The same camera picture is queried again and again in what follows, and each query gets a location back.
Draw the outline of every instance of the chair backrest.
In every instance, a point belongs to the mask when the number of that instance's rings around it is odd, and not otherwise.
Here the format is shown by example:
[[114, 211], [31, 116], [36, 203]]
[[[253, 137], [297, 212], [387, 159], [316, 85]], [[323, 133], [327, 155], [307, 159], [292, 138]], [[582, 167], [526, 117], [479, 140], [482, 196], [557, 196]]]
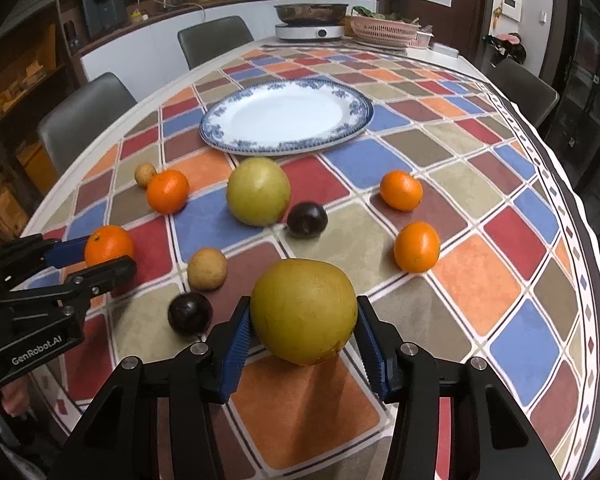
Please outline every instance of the chair backrest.
[[38, 136], [58, 174], [135, 104], [120, 79], [107, 72], [51, 110], [40, 121]]
[[487, 77], [536, 128], [558, 104], [558, 92], [512, 59], [503, 59]]
[[183, 28], [178, 41], [189, 70], [221, 54], [253, 41], [249, 27], [240, 16], [228, 16]]

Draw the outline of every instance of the checkered tablecloth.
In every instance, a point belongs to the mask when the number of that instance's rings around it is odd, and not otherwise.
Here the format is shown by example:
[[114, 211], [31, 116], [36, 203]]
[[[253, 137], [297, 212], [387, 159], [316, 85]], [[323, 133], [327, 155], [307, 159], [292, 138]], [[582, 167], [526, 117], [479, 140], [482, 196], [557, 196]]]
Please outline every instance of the checkered tablecloth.
[[[35, 373], [59, 420], [72, 428], [126, 355], [148, 362], [187, 345], [168, 327], [166, 305], [188, 289], [189, 257], [215, 246], [228, 257], [229, 275], [208, 294], [214, 324], [231, 316], [275, 261], [331, 262], [403, 339], [448, 360], [487, 359], [563, 478], [582, 476], [600, 430], [600, 266], [577, 199], [515, 108], [485, 82], [351, 46], [261, 46], [196, 74], [159, 106], [138, 105], [144, 119], [114, 129], [109, 150], [77, 189], [55, 189], [67, 198], [40, 217], [47, 237], [65, 240], [122, 225], [137, 251], [135, 282], [93, 301], [83, 345]], [[332, 78], [374, 103], [372, 123], [355, 140], [277, 159], [292, 203], [312, 200], [328, 212], [317, 240], [289, 238], [282, 224], [236, 221], [224, 188], [240, 157], [211, 149], [198, 133], [205, 108], [231, 92], [296, 77]], [[134, 183], [142, 162], [187, 176], [183, 211], [163, 217], [150, 210]], [[412, 213], [378, 196], [381, 177], [397, 168], [422, 181], [424, 198]], [[435, 227], [442, 253], [429, 272], [405, 275], [391, 248], [416, 220]], [[79, 268], [51, 270], [32, 286], [58, 283]], [[448, 401], [440, 409], [438, 475], [446, 479]], [[309, 368], [253, 348], [238, 392], [214, 411], [230, 480], [380, 479], [394, 416], [370, 392], [353, 345]]]

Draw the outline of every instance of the yellow-green fruit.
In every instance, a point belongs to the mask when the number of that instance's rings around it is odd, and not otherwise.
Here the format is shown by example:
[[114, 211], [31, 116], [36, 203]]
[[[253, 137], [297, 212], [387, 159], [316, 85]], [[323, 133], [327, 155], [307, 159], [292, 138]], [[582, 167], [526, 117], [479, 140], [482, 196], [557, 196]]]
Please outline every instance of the yellow-green fruit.
[[226, 202], [231, 213], [247, 225], [264, 227], [284, 215], [291, 200], [291, 184], [273, 160], [244, 160], [229, 177]]
[[251, 293], [251, 323], [272, 354], [314, 365], [339, 352], [358, 318], [353, 285], [338, 267], [316, 260], [280, 260]]

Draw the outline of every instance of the small brown fruit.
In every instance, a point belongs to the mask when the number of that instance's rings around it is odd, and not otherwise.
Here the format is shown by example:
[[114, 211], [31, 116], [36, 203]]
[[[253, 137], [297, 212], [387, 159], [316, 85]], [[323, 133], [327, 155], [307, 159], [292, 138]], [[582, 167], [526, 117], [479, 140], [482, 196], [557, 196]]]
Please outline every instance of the small brown fruit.
[[226, 258], [213, 247], [197, 250], [187, 267], [189, 285], [195, 290], [215, 290], [224, 283], [226, 274]]
[[136, 178], [136, 182], [138, 186], [147, 187], [151, 179], [158, 174], [155, 171], [155, 167], [150, 162], [146, 162], [144, 164], [140, 164], [136, 168], [136, 172], [134, 173], [134, 177]]

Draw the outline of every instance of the blue and white plate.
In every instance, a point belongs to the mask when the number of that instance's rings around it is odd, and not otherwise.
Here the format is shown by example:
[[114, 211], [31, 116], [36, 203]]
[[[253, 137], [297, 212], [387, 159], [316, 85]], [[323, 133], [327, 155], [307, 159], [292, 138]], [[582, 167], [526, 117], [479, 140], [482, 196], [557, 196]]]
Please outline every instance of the blue and white plate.
[[288, 79], [238, 90], [200, 121], [202, 139], [223, 152], [289, 155], [344, 142], [374, 115], [357, 90], [323, 78]]

